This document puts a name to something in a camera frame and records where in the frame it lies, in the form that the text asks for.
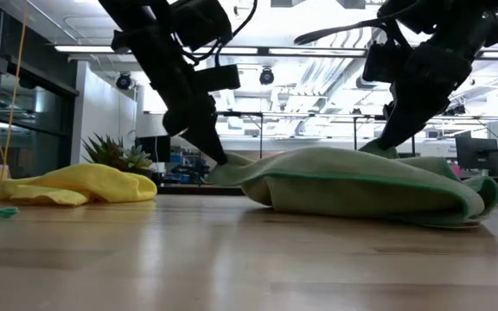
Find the ceiling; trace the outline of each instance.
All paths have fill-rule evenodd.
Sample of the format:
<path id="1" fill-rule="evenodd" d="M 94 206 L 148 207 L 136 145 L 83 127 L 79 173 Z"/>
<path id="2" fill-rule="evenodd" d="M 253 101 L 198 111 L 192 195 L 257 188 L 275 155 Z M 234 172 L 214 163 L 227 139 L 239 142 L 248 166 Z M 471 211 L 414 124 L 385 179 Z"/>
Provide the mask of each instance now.
<path id="1" fill-rule="evenodd" d="M 113 20 L 100 7 L 97 0 L 28 0 L 29 26 L 54 44 L 109 45 L 112 31 L 117 28 Z M 220 0 L 236 28 L 248 14 L 251 0 Z M 296 1 L 297 5 L 278 7 L 279 0 L 259 0 L 255 17 L 228 46 L 242 47 L 292 47 L 293 39 L 300 34 L 327 27 L 350 24 L 375 17 L 377 5 L 367 5 L 364 10 L 344 9 L 337 0 Z M 238 15 L 233 7 L 238 8 Z M 16 18 L 22 18 L 23 0 L 0 0 L 0 7 Z M 403 29 L 411 44 L 418 44 L 427 36 L 415 35 Z M 371 29 L 357 29 L 331 35 L 314 44 L 315 47 L 365 48 L 378 35 Z M 90 56 L 92 70 L 109 80 L 121 71 L 132 71 L 139 84 L 148 84 L 147 77 L 139 72 L 139 65 L 131 55 Z M 358 108 L 362 113 L 381 114 L 384 104 L 392 100 L 389 85 L 362 83 L 362 59 L 320 59 L 309 57 L 226 56 L 221 63 L 239 66 L 241 88 L 235 91 L 215 92 L 217 109 L 264 112 L 350 113 Z M 211 60 L 201 64 L 210 67 Z M 270 86 L 259 83 L 264 67 L 270 67 L 275 81 Z M 480 60 L 474 72 L 453 94 L 453 102 L 464 103 L 473 115 L 498 116 L 498 61 Z M 242 124 L 242 131 L 257 130 L 251 120 L 228 122 L 219 120 L 219 128 L 232 131 Z M 288 117 L 270 118 L 269 132 L 297 133 L 298 135 L 327 135 L 352 133 L 352 124 L 339 124 L 332 118 L 293 120 Z M 456 122 L 432 124 L 427 130 L 462 130 L 469 126 L 478 130 L 478 123 L 462 125 Z M 372 135 L 383 124 L 361 124 L 359 132 Z"/>

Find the yellow towel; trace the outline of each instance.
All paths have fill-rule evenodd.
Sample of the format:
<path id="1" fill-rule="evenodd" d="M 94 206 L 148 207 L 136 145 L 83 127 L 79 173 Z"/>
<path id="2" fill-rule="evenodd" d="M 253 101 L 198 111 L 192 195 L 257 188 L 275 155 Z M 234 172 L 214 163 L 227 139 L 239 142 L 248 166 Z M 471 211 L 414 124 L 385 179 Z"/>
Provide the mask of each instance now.
<path id="1" fill-rule="evenodd" d="M 78 164 L 40 177 L 0 183 L 0 200 L 24 204 L 138 202 L 152 200 L 155 195 L 156 185 L 149 178 L 100 164 Z"/>

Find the security camera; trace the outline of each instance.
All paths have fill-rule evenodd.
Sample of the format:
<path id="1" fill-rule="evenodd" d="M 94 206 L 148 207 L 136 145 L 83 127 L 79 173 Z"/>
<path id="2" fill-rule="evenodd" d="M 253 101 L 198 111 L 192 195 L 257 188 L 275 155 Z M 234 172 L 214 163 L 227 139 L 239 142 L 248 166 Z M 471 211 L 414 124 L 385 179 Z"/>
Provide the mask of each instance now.
<path id="1" fill-rule="evenodd" d="M 120 77 L 117 79 L 118 89 L 128 91 L 136 86 L 136 81 L 130 75 L 130 73 L 120 73 Z"/>
<path id="2" fill-rule="evenodd" d="M 263 72 L 260 73 L 260 84 L 263 86 L 268 86 L 274 82 L 274 73 L 272 73 L 271 68 L 264 68 Z"/>

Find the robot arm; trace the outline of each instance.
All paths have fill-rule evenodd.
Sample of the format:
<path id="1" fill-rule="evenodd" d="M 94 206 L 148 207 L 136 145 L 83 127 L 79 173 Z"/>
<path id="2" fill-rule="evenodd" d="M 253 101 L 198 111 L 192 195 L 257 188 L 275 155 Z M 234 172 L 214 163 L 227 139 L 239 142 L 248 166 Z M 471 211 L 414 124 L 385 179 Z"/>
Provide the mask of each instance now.
<path id="1" fill-rule="evenodd" d="M 208 93 L 238 88 L 238 69 L 230 65 L 196 72 L 184 57 L 199 60 L 182 47 L 195 51 L 215 41 L 213 51 L 232 39 L 218 0 L 99 1 L 122 29 L 115 31 L 112 48 L 133 53 L 167 105 L 163 125 L 169 135 L 180 134 L 219 164 L 226 163 L 215 129 L 215 102 Z M 411 47 L 397 21 L 432 36 Z M 471 73 L 479 50 L 498 43 L 498 0 L 387 0 L 375 20 L 312 32 L 296 43 L 361 27 L 381 28 L 388 37 L 369 48 L 363 73 L 365 80 L 391 83 L 393 102 L 384 109 L 387 124 L 379 138 L 380 147 L 388 149 L 443 112 L 450 93 Z"/>

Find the green towel edge trim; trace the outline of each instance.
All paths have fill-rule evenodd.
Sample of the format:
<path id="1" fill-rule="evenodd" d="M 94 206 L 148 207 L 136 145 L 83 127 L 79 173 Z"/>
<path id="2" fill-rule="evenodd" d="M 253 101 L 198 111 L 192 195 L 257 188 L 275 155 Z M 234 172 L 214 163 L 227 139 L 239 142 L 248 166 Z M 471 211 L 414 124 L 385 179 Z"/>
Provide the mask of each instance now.
<path id="1" fill-rule="evenodd" d="M 490 212 L 491 210 L 494 209 L 494 207 L 498 203 L 498 192 L 496 192 L 496 198 L 494 200 L 494 204 L 492 206 L 485 206 L 484 207 L 484 213 L 481 215 L 470 215 L 470 205 L 467 200 L 464 199 L 463 196 L 461 196 L 459 193 L 452 192 L 448 189 L 444 189 L 441 187 L 432 187 L 430 185 L 426 186 L 425 184 L 417 183 L 417 182 L 409 182 L 402 180 L 399 177 L 390 177 L 389 179 L 385 179 L 383 176 L 378 176 L 378 175 L 358 175 L 358 174 L 310 174 L 310 173 L 294 173 L 290 171 L 285 171 L 281 169 L 268 169 L 266 172 L 251 176 L 250 178 L 243 180 L 241 182 L 232 182 L 232 183 L 227 183 L 227 182 L 215 182 L 214 184 L 223 186 L 223 187 L 234 187 L 234 186 L 240 186 L 245 182 L 250 182 L 254 181 L 256 179 L 262 178 L 262 177 L 267 177 L 267 176 L 277 176 L 277 177 L 305 177 L 305 178 L 318 178 L 318 179 L 325 179 L 325 180 L 354 180 L 354 181 L 370 181 L 370 182 L 378 182 L 380 184 L 387 184 L 387 185 L 394 185 L 394 186 L 405 186 L 405 187 L 411 187 L 411 188 L 417 188 L 417 189 L 427 189 L 431 190 L 434 192 L 438 192 L 441 194 L 449 194 L 455 196 L 458 200 L 461 201 L 464 205 L 463 209 L 463 215 L 462 216 L 453 216 L 453 217 L 442 217 L 436 220 L 431 220 L 431 219 L 424 219 L 421 217 L 408 217 L 408 216 L 400 216 L 400 215 L 393 215 L 392 217 L 389 217 L 390 219 L 394 220 L 403 220 L 403 221 L 410 221 L 412 223 L 420 224 L 420 225 L 432 225 L 432 226 L 439 226 L 439 225 L 461 225 L 462 223 L 467 223 L 467 222 L 477 222 L 481 219 L 479 219 L 479 216 L 486 215 L 485 211 Z M 459 180 L 453 180 L 450 177 L 446 177 L 451 181 L 457 181 L 461 182 Z M 488 176 L 482 176 L 482 177 L 476 177 L 476 180 L 478 181 L 487 181 L 488 183 L 491 184 L 492 187 L 498 187 L 497 183 L 495 180 L 491 177 Z"/>

